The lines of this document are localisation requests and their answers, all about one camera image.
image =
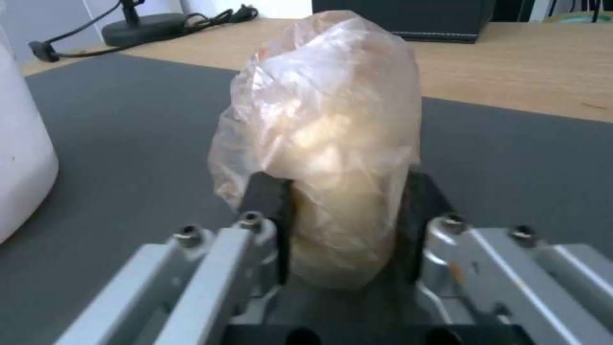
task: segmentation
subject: white plastic bottle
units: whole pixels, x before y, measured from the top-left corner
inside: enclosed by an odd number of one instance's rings
[[[0,12],[3,2],[0,1]],[[58,159],[0,27],[0,243],[53,186]]]

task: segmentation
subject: black cable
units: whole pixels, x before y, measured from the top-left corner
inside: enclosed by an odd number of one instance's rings
[[[96,17],[96,18],[94,18],[94,19],[92,19],[92,20],[88,21],[87,23],[85,23],[85,24],[83,24],[83,25],[79,26],[78,28],[76,28],[76,29],[74,29],[74,30],[72,30],[72,31],[69,31],[69,32],[67,32],[67,33],[65,33],[65,34],[61,34],[61,35],[59,35],[59,36],[57,36],[57,37],[54,37],[54,38],[52,38],[52,39],[48,39],[48,40],[46,40],[45,42],[46,42],[46,43],[54,43],[55,41],[59,41],[59,40],[61,40],[61,39],[65,39],[65,38],[66,38],[66,37],[68,37],[68,36],[72,36],[72,35],[74,35],[74,34],[80,33],[81,31],[83,31],[83,30],[85,30],[85,29],[89,28],[89,27],[90,27],[91,25],[93,25],[95,22],[97,22],[97,21],[99,21],[100,19],[102,19],[102,18],[104,18],[104,17],[108,16],[108,15],[109,15],[111,12],[113,12],[114,10],[116,10],[116,9],[117,9],[117,8],[118,8],[120,5],[121,5],[121,0],[119,0],[119,1],[118,1],[118,2],[117,2],[117,3],[116,3],[114,6],[113,6],[113,7],[111,7],[111,8],[110,8],[108,11],[106,11],[106,12],[104,12],[103,14],[99,15],[98,17]]]
[[[596,7],[594,8],[594,15],[592,16],[592,23],[596,23],[598,21],[598,12],[600,12],[600,4],[602,0],[596,0]]]
[[[553,0],[551,2],[551,7],[549,8],[549,15],[548,15],[548,17],[551,17],[554,14],[555,5],[557,3],[558,3],[558,0]]]
[[[126,50],[126,49],[130,49],[130,48],[134,48],[134,47],[138,47],[139,45],[143,45],[143,44],[148,44],[148,43],[154,43],[154,42],[161,42],[161,41],[168,41],[171,39],[175,39],[175,38],[179,38],[179,37],[184,37],[193,33],[196,33],[198,31],[207,29],[207,28],[211,28],[213,26],[217,26],[217,25],[223,25],[223,24],[227,24],[227,23],[240,23],[243,21],[249,21],[252,20],[254,18],[256,18],[259,14],[259,12],[257,11],[257,9],[255,7],[251,7],[251,6],[245,6],[245,5],[241,5],[241,7],[238,9],[238,11],[236,11],[236,13],[232,10],[232,9],[228,9],[225,10],[224,12],[221,12],[220,14],[218,14],[215,17],[209,18],[207,16],[205,16],[204,14],[200,14],[200,13],[191,13],[188,14],[187,16],[185,16],[185,20],[183,22],[185,28],[183,30],[182,33],[174,35],[174,36],[170,36],[170,37],[162,37],[162,38],[157,38],[157,39],[153,39],[147,42],[139,42],[137,44],[131,44],[131,45],[123,45],[121,47],[114,47],[114,48],[109,48],[109,49],[105,49],[105,50],[97,50],[95,52],[85,52],[85,53],[58,53],[56,52],[53,47],[51,46],[51,43],[54,41],[58,41],[62,38],[68,37],[70,35],[76,34],[82,30],[84,30],[85,28],[87,28],[88,26],[92,25],[93,23],[97,22],[98,20],[104,18],[106,15],[108,15],[109,13],[113,12],[115,9],[117,9],[117,7],[119,7],[119,5],[121,4],[121,0],[115,5],[113,6],[110,10],[104,12],[103,14],[101,14],[100,16],[94,18],[93,20],[91,20],[90,22],[88,22],[87,24],[84,24],[82,26],[80,26],[77,29],[72,30],[69,33],[66,34],[62,34],[58,37],[54,37],[50,40],[47,40],[43,43],[40,42],[30,42],[30,47],[32,48],[32,52],[36,55],[36,57],[40,58],[43,61],[48,61],[48,62],[55,62],[57,61],[59,58],[88,58],[88,57],[92,57],[92,56],[100,56],[100,55],[104,55],[104,54],[109,54],[109,53],[116,53],[116,52],[120,52],[122,50]],[[202,18],[201,20],[195,22],[195,23],[189,23],[189,20],[195,17],[200,17]]]

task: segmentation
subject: plastic bag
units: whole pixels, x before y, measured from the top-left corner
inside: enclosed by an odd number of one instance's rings
[[[232,81],[209,156],[215,192],[240,204],[249,176],[294,180],[292,270],[324,287],[370,281],[394,250],[419,151],[411,47],[349,11],[298,21]]]

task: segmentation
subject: wooden desk surface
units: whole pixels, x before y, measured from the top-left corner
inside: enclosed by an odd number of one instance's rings
[[[295,20],[260,19],[125,54],[239,70]],[[414,43],[422,94],[613,122],[613,25],[490,23],[477,44]],[[31,63],[26,74],[70,63]]]

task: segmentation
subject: black box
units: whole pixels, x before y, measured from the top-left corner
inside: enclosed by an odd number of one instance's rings
[[[313,0],[313,12],[352,10],[411,41],[474,43],[495,0]]]

